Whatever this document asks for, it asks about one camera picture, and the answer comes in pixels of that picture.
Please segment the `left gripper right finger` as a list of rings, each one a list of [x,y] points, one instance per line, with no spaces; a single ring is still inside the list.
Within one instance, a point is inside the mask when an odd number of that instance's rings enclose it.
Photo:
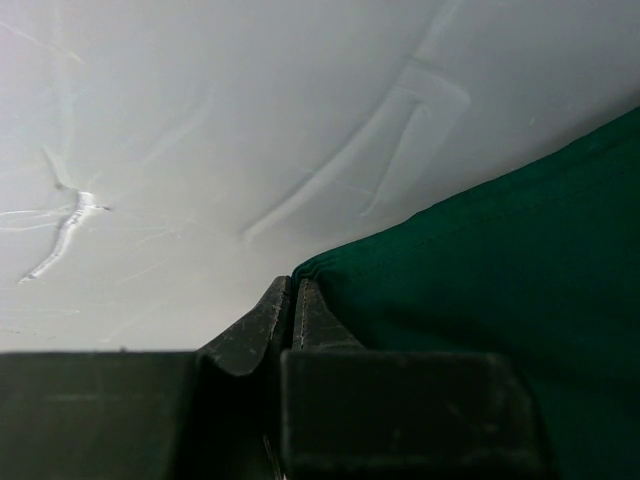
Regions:
[[[555,458],[522,375],[494,353],[364,347],[318,284],[298,290],[281,357],[290,479],[551,479]]]

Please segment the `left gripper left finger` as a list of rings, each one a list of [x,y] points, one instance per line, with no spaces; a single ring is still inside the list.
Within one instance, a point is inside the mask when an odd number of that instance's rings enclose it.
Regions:
[[[5,479],[278,479],[274,370],[291,306],[276,278],[192,351],[1,357]]]

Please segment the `green surgical cloth wrap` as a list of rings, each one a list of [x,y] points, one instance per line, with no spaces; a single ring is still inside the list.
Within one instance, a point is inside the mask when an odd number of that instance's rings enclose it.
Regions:
[[[639,113],[317,255],[331,312],[383,350],[510,357],[565,479],[639,475]]]

